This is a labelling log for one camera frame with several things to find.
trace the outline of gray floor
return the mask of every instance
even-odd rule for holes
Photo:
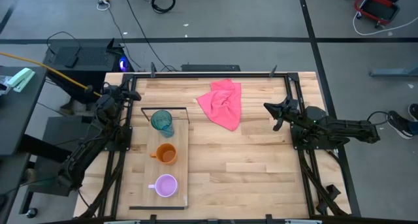
[[[0,39],[46,39],[58,31],[76,38],[119,37],[108,12],[96,10],[97,0],[20,0]],[[418,16],[416,0],[400,0],[401,11],[387,28]],[[13,0],[0,0],[0,18]],[[143,0],[130,0],[147,37],[308,37],[299,0],[177,0],[168,14],[155,14]],[[355,38],[352,28],[354,0],[306,0],[316,37]],[[126,38],[142,38],[125,0],[111,0],[112,12]],[[356,20],[358,29],[373,32],[374,24]],[[373,37],[417,37],[418,22]],[[65,35],[57,39],[68,39]],[[128,44],[132,57],[149,70],[153,61],[162,66],[146,44]],[[238,64],[243,71],[316,71],[310,43],[214,42],[153,44],[167,65]],[[2,44],[0,50],[42,61],[45,44]],[[407,116],[406,107],[417,94],[418,80],[374,79],[372,68],[418,65],[418,44],[319,44],[319,50],[339,118],[361,120],[375,110],[396,110]],[[0,65],[28,66],[0,57]],[[55,86],[45,85],[39,102],[57,109],[69,96]],[[37,105],[27,132],[41,138],[46,119],[56,113]],[[388,125],[379,127],[381,141],[346,146],[349,166],[361,213],[364,217],[418,220],[417,139],[404,140]],[[69,219],[76,195],[37,195],[33,205],[40,214],[26,219],[17,214],[24,188],[9,223],[41,223]]]

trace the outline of sneaker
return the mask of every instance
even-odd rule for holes
[[[414,121],[418,121],[418,104],[410,104],[408,112]]]
[[[394,110],[389,112],[387,116],[387,123],[396,131],[398,134],[405,139],[411,139],[412,133],[408,125],[409,120],[403,118]]]

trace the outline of purple mug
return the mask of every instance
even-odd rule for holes
[[[163,174],[155,181],[155,184],[148,185],[148,188],[155,189],[161,197],[170,197],[177,192],[178,182],[170,174]]]

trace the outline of cup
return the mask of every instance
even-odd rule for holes
[[[157,148],[155,153],[150,155],[165,165],[173,165],[177,161],[177,150],[170,143],[164,143]]]
[[[170,197],[177,192],[178,182],[172,175],[164,174],[155,181],[155,184],[148,185],[148,188],[155,189],[161,197]]]
[[[159,110],[151,116],[151,125],[164,137],[169,138],[174,134],[171,114],[166,110]]]

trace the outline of wooden tabletop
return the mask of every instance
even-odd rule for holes
[[[106,81],[119,84],[122,75],[108,73]],[[324,108],[316,74],[300,72],[299,77],[305,105]],[[212,123],[196,100],[208,93],[210,83],[216,80],[220,78],[137,80],[142,100],[133,106],[133,137],[123,168],[118,219],[149,219],[151,214],[157,214],[157,219],[263,219],[265,214],[272,214],[273,218],[308,217],[289,124],[284,123],[280,131],[274,132],[275,121],[263,107],[263,103],[280,103],[285,99],[283,78],[232,78],[242,84],[242,117],[233,132]],[[152,106],[184,106],[189,112],[186,210],[129,209],[138,206],[142,199],[148,121],[140,109]],[[107,155],[108,152],[102,152],[86,171],[81,193],[87,202],[92,202],[103,186]],[[320,150],[316,151],[316,157],[322,184],[324,187],[334,184],[341,191],[336,202],[350,213],[337,162]],[[110,191],[106,214],[110,213],[112,194]],[[316,205],[316,194],[312,194]],[[78,199],[74,216],[85,210],[86,205]]]

